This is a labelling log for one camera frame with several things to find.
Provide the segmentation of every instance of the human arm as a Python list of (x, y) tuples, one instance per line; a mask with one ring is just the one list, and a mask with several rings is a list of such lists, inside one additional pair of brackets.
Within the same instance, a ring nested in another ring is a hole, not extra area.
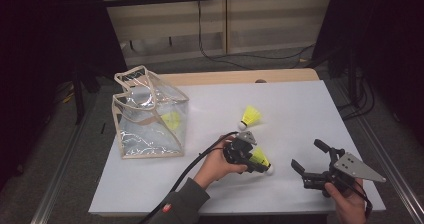
[(222, 149), (232, 139), (233, 137), (228, 137), (212, 149), (195, 177), (188, 178), (180, 191), (169, 193), (149, 223), (191, 224), (197, 222), (200, 207), (209, 199), (205, 191), (208, 186), (229, 173), (240, 173), (247, 169), (245, 165), (229, 164), (225, 160)]
[[(362, 179), (356, 179), (355, 189), (361, 193), (363, 193), (363, 191), (359, 185), (362, 186), (362, 184)], [(343, 195), (329, 182), (325, 184), (325, 189), (336, 202), (337, 218), (341, 224), (366, 223), (365, 201), (362, 197), (352, 191)]]

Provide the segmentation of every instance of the metal bracket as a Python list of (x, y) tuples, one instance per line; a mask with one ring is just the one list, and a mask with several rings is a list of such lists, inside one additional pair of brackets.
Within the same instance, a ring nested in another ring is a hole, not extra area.
[(346, 152), (345, 155), (340, 157), (340, 159), (334, 163), (334, 168), (351, 177), (358, 177), (370, 181), (386, 182), (386, 178), (378, 174), (371, 167), (367, 166), (349, 152)]
[(236, 135), (236, 138), (248, 142), (252, 145), (257, 145), (255, 138), (253, 137), (253, 134), (250, 131), (246, 131), (246, 132), (240, 132)]

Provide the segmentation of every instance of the gray sleeve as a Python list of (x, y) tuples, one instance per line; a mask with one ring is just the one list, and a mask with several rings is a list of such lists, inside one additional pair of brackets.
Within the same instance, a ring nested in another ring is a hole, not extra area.
[(209, 195), (193, 179), (188, 178), (178, 192), (169, 193), (161, 208), (152, 217), (151, 224), (193, 224), (199, 219), (199, 209), (209, 200)]

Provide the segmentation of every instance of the wire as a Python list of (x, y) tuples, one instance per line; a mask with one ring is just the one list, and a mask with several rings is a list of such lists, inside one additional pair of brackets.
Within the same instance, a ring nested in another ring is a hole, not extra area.
[[(191, 169), (193, 169), (194, 166), (196, 166), (197, 163), (199, 163), (200, 160), (202, 160), (206, 155), (208, 155), (211, 151), (213, 150), (217, 150), (219, 148), (214, 148), (216, 145), (218, 145), (218, 143), (220, 143), (221, 141), (223, 141), (225, 138), (237, 134), (238, 132), (230, 132), (225, 134), (224, 136), (220, 137), (216, 142), (214, 142), (210, 147), (208, 147), (204, 152), (199, 153), (199, 156), (194, 159), (194, 161), (192, 163), (190, 163), (190, 165), (187, 166), (187, 168), (183, 171), (183, 173), (181, 173), (180, 177), (178, 178), (178, 180), (175, 182), (174, 186), (171, 188), (170, 192), (174, 192), (178, 186), (181, 184), (181, 182), (183, 181), (184, 177), (187, 175), (187, 173), (190, 172)], [(153, 209), (153, 211), (151, 211), (147, 216), (145, 216), (140, 222), (139, 224), (142, 223), (146, 223), (150, 218), (152, 218), (156, 212), (159, 211), (159, 209), (161, 208), (161, 203), (159, 203), (155, 209)]]
[(359, 188), (361, 188), (362, 192), (358, 191), (356, 188), (354, 188), (353, 186), (347, 184), (346, 182), (344, 182), (340, 177), (336, 177), (337, 181), (339, 181), (341, 184), (343, 184), (345, 187), (349, 188), (351, 191), (353, 191), (356, 195), (358, 195), (359, 197), (361, 197), (366, 203), (366, 207), (365, 207), (365, 218), (368, 219), (368, 217), (371, 214), (373, 205), (371, 203), (371, 201), (368, 199), (367, 193), (365, 192), (365, 189), (362, 187), (361, 184), (359, 184), (356, 180), (355, 183), (356, 185), (359, 186)]
[[(363, 77), (360, 77), (361, 78), (361, 82), (360, 82), (360, 85), (362, 85), (362, 83), (363, 83)], [(354, 103), (359, 103), (359, 102), (361, 102), (362, 101), (362, 98), (364, 98), (364, 96), (365, 96), (366, 94), (365, 94), (365, 89), (364, 88), (361, 88), (360, 89), (360, 93), (359, 93), (359, 96), (355, 99), (355, 101), (351, 101), (351, 102), (349, 102), (348, 104), (345, 104), (345, 105), (341, 105), (341, 106), (336, 106), (337, 107), (337, 110), (339, 111), (339, 112), (341, 112), (342, 110), (344, 110), (345, 108), (347, 108), (347, 107), (349, 107), (349, 106), (352, 106)]]
[(266, 56), (252, 55), (252, 54), (227, 54), (227, 55), (210, 57), (210, 56), (208, 56), (205, 53), (205, 51), (203, 49), (203, 43), (202, 43), (202, 24), (201, 24), (202, 7), (201, 7), (201, 4), (200, 4), (200, 1), (197, 2), (197, 7), (198, 7), (198, 11), (199, 11), (199, 38), (198, 38), (199, 39), (199, 49), (200, 49), (200, 52), (202, 53), (202, 55), (205, 58), (207, 58), (207, 59), (209, 59), (211, 61), (228, 63), (228, 64), (231, 64), (231, 65), (234, 65), (234, 66), (243, 68), (243, 69), (254, 70), (252, 68), (249, 68), (249, 67), (246, 67), (246, 66), (242, 66), (242, 65), (237, 64), (237, 63), (234, 63), (234, 62), (230, 62), (230, 61), (226, 61), (226, 60), (218, 60), (218, 59), (226, 58), (226, 57), (253, 57), (253, 58), (262, 58), (262, 59), (269, 59), (269, 60), (284, 60), (284, 59), (289, 59), (289, 58), (293, 58), (293, 57), (299, 56), (298, 61), (297, 61), (297, 64), (294, 65), (293, 67), (290, 67), (290, 69), (293, 69), (293, 68), (295, 68), (296, 66), (299, 65), (301, 54), (304, 53), (309, 48), (315, 46), (315, 43), (314, 44), (311, 44), (311, 45), (303, 48), (300, 52), (298, 52), (296, 54), (293, 54), (293, 55), (290, 55), (290, 56), (285, 56), (285, 57), (266, 57)]
[(364, 84), (363, 84), (363, 78), (361, 78), (361, 82), (360, 82), (360, 84), (359, 84), (359, 87), (360, 87), (360, 96), (358, 97), (358, 98), (356, 98), (356, 101), (355, 102), (351, 102), (351, 105), (353, 105), (354, 103), (359, 103), (359, 102), (361, 102), (362, 101), (362, 99), (364, 98), (365, 100), (363, 101), (363, 103), (362, 103), (362, 105), (360, 106), (360, 107), (358, 107), (358, 110), (356, 110), (356, 111), (354, 111), (354, 112), (352, 112), (352, 113), (350, 113), (349, 115), (346, 115), (346, 116), (350, 116), (350, 115), (352, 115), (352, 114), (355, 114), (355, 113), (357, 113), (359, 110), (362, 110), (364, 107), (365, 107), (365, 105), (367, 104), (367, 101), (368, 101), (368, 95), (367, 95), (367, 93), (366, 93), (366, 91), (365, 91), (365, 87), (364, 87)]
[(366, 114), (370, 113), (374, 109), (374, 106), (375, 106), (374, 90), (372, 89), (372, 86), (371, 86), (371, 84), (368, 81), (366, 83), (367, 83), (368, 88), (369, 88), (370, 93), (371, 93), (371, 106), (366, 111), (362, 111), (362, 109), (365, 108), (365, 106), (367, 104), (366, 103), (367, 102), (367, 98), (365, 98), (365, 101), (364, 101), (363, 105), (357, 111), (354, 111), (354, 112), (352, 112), (352, 113), (344, 116), (342, 118), (343, 121), (346, 121), (346, 120), (349, 120), (349, 119), (352, 119), (352, 118), (355, 118), (355, 117), (366, 115)]

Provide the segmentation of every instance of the white table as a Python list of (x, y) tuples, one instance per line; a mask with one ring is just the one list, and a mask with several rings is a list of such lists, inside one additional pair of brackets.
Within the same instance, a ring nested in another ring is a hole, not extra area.
[[(328, 170), (330, 157), (313, 145), (321, 139), (360, 158), (322, 81), (181, 86), (189, 97), (185, 156), (122, 160), (116, 140), (89, 212), (102, 216), (145, 215), (166, 196), (181, 172), (220, 135), (237, 130), (246, 105), (263, 118), (248, 128), (275, 167), (272, 176), (230, 174), (210, 185), (206, 215), (306, 214), (334, 210), (331, 199), (303, 188), (290, 166), (307, 172)], [(193, 177), (199, 163), (188, 176)], [(374, 184), (364, 181), (374, 210), (385, 206)]]

